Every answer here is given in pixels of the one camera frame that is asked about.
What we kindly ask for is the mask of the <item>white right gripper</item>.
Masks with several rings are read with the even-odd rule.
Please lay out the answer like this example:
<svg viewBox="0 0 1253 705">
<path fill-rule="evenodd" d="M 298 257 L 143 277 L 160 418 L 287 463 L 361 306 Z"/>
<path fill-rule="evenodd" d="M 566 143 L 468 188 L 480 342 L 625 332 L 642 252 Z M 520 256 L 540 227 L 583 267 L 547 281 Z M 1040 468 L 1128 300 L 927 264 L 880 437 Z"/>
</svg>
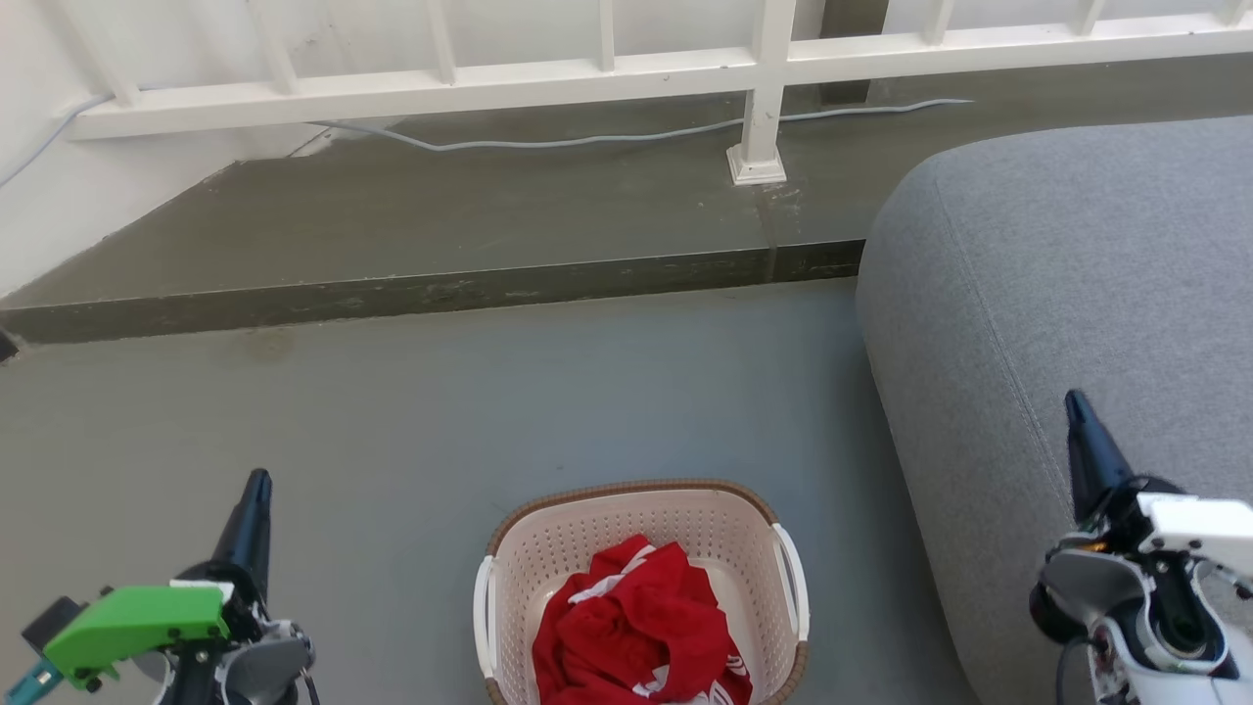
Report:
<svg viewBox="0 0 1253 705">
<path fill-rule="evenodd" d="M 1065 651 L 1084 647 L 1093 686 L 1253 686 L 1253 637 L 1203 589 L 1253 599 L 1253 507 L 1134 476 L 1083 389 L 1069 389 L 1078 530 L 1048 551 L 1029 611 Z"/>
</svg>

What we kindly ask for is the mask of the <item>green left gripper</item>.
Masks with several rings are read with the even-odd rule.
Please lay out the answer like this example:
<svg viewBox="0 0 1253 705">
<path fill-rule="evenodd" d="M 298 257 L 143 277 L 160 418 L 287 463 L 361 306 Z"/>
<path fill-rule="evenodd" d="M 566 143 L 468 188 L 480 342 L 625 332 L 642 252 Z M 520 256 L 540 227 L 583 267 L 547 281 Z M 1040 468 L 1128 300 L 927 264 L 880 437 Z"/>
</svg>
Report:
<svg viewBox="0 0 1253 705">
<path fill-rule="evenodd" d="M 45 647 L 43 679 L 96 692 L 154 656 L 154 705 L 294 705 L 294 622 L 269 617 L 268 470 L 252 470 L 209 561 L 165 585 L 108 589 Z"/>
</svg>

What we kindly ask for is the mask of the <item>red garment with white trim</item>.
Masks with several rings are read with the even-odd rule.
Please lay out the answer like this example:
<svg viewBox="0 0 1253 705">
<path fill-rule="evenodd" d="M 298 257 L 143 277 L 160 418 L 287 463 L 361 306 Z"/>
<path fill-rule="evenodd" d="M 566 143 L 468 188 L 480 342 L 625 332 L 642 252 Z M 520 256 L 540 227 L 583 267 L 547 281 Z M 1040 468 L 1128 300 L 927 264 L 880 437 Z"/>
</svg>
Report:
<svg viewBox="0 0 1253 705">
<path fill-rule="evenodd" d="M 533 665 L 538 705 L 749 705 L 756 692 L 708 574 L 643 535 L 553 594 Z"/>
</svg>

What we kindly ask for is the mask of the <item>grey fabric sofa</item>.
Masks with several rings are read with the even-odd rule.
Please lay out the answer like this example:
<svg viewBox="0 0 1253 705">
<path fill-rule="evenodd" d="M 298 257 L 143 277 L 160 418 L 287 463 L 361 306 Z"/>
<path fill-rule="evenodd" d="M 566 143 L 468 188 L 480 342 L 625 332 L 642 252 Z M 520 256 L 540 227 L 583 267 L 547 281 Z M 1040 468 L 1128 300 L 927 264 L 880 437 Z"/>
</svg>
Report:
<svg viewBox="0 0 1253 705">
<path fill-rule="evenodd" d="M 860 260 L 860 329 L 980 705 L 1053 705 L 1027 612 L 1073 530 L 1064 396 L 1141 475 L 1253 505 L 1253 116 L 928 158 Z"/>
</svg>

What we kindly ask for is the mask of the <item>beige perforated laundry basket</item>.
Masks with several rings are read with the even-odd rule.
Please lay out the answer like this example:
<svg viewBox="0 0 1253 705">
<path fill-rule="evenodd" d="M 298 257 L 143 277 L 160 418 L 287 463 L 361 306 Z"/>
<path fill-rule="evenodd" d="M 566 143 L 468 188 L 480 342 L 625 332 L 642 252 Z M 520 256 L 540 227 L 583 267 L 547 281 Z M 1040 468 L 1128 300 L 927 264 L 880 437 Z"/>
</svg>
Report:
<svg viewBox="0 0 1253 705">
<path fill-rule="evenodd" d="M 533 642 L 549 599 L 591 557 L 634 535 L 679 543 L 705 571 L 756 687 L 751 705 L 786 705 L 809 664 L 809 589 L 774 510 L 725 480 L 654 480 L 530 501 L 487 543 L 472 634 L 491 705 L 540 705 Z"/>
</svg>

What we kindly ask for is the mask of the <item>white metal railing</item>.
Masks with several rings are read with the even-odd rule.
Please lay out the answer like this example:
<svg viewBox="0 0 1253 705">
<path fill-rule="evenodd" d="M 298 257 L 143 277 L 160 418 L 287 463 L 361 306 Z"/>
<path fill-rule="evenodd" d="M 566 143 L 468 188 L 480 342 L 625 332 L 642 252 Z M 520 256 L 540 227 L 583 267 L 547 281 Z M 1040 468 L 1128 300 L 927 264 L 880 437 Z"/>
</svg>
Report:
<svg viewBox="0 0 1253 705">
<path fill-rule="evenodd" d="M 917 33 L 802 41 L 792 38 L 796 0 L 761 0 L 749 46 L 618 55 L 613 3 L 599 0 L 598 54 L 591 60 L 461 68 L 444 0 L 430 0 L 434 69 L 298 76 L 264 0 L 246 3 L 268 79 L 175 88 L 140 86 L 122 71 L 84 14 L 64 5 L 76 43 L 113 93 L 98 106 L 71 116 L 68 138 L 95 140 L 742 91 L 742 135 L 737 147 L 725 152 L 725 160 L 737 187 L 756 187 L 786 178 L 777 135 L 788 86 L 1253 53 L 1253 0 L 1222 0 L 1209 13 L 1114 20 L 1101 16 L 1108 0 L 1080 0 L 1069 23 L 992 28 L 952 28 L 957 0 L 932 0 Z"/>
</svg>

